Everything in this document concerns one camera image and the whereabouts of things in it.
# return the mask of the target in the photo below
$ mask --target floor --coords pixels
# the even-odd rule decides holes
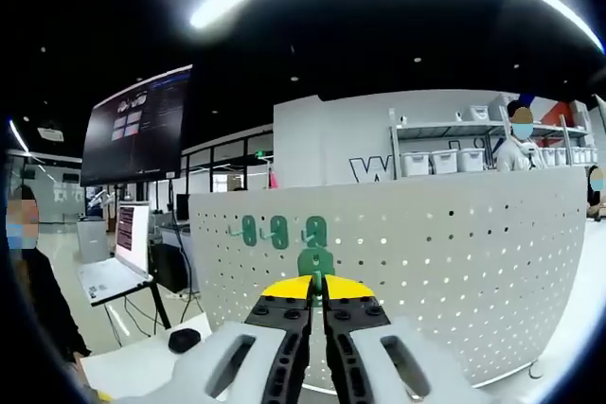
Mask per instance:
[[[540,402],[553,385],[558,383],[578,354],[579,347],[583,346],[591,335],[604,310],[606,303],[606,281],[603,279],[603,271],[606,270],[604,244],[606,244],[606,222],[588,221],[577,279],[558,329],[544,354],[530,371],[525,369],[509,378],[485,386],[483,390],[525,404],[533,404]],[[76,276],[75,270],[80,254],[75,225],[41,226],[39,249],[48,255],[63,295],[80,327],[80,333],[89,349],[93,351],[93,355],[118,349],[118,341],[112,332],[108,315],[103,307],[88,305]],[[167,290],[160,289],[170,321],[176,325],[185,309],[186,301],[175,298],[176,296]],[[132,294],[129,300],[153,318],[154,306],[148,290]],[[107,305],[116,327],[116,335],[122,345],[147,338],[137,328],[123,305],[123,299]],[[129,311],[141,330],[152,333],[153,320],[146,318],[134,307],[129,306]],[[198,306],[192,302],[187,309],[185,319],[200,313]],[[542,376],[542,378],[533,379],[529,372],[533,376]],[[316,393],[306,391],[299,402],[320,404],[337,401],[335,396],[318,396]]]

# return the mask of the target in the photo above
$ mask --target computer mouse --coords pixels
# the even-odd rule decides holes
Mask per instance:
[[[174,354],[184,354],[200,342],[200,332],[193,328],[181,328],[173,331],[169,337],[169,350]]]

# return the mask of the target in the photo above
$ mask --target black ceiling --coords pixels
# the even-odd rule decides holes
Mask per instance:
[[[306,95],[469,88],[589,100],[606,92],[604,82],[589,85],[603,55],[539,0],[252,0],[213,44],[188,24],[200,1],[23,2],[27,90],[13,118],[29,148],[81,156],[93,105],[188,63],[184,148],[271,123],[275,103]],[[605,1],[579,7],[602,41]],[[65,142],[43,140],[38,126],[62,130]]]

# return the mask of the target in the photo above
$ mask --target white shelf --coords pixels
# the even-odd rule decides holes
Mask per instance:
[[[397,125],[396,131],[400,140],[440,139],[453,137],[474,137],[489,134],[504,136],[503,122],[490,120],[487,122],[453,121],[429,122]],[[581,137],[587,134],[585,130],[568,128],[570,137]],[[533,137],[563,137],[563,128],[554,125],[536,125]]]

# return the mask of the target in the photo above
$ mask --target laptop screen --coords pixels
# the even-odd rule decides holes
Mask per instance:
[[[150,205],[147,202],[123,202],[118,208],[116,256],[148,273],[148,226]]]

